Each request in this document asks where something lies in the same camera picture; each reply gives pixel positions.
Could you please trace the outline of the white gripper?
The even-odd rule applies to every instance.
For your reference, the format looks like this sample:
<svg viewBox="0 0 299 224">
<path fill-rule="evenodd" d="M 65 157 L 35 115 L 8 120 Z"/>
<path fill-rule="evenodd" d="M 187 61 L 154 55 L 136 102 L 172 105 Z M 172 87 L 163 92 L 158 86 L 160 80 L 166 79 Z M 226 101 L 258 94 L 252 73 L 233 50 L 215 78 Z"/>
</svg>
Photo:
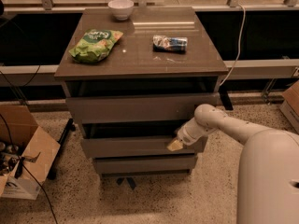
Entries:
<svg viewBox="0 0 299 224">
<path fill-rule="evenodd" d="M 182 150 L 185 146 L 195 144 L 201 137 L 209 136 L 215 131 L 210 128 L 199 124 L 196 119 L 190 119 L 184 123 L 177 131 L 177 138 L 174 138 L 166 148 L 169 151 Z"/>
</svg>

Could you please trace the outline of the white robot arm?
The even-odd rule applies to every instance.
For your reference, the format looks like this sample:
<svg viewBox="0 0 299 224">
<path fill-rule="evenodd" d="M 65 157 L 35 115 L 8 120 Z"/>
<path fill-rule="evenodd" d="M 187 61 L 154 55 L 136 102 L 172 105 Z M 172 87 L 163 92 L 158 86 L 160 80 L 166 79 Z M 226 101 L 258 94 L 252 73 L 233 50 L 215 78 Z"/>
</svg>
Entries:
<svg viewBox="0 0 299 224">
<path fill-rule="evenodd" d="M 299 135 L 232 118 L 202 104 L 167 145 L 177 151 L 220 130 L 243 146 L 237 224 L 299 224 Z"/>
</svg>

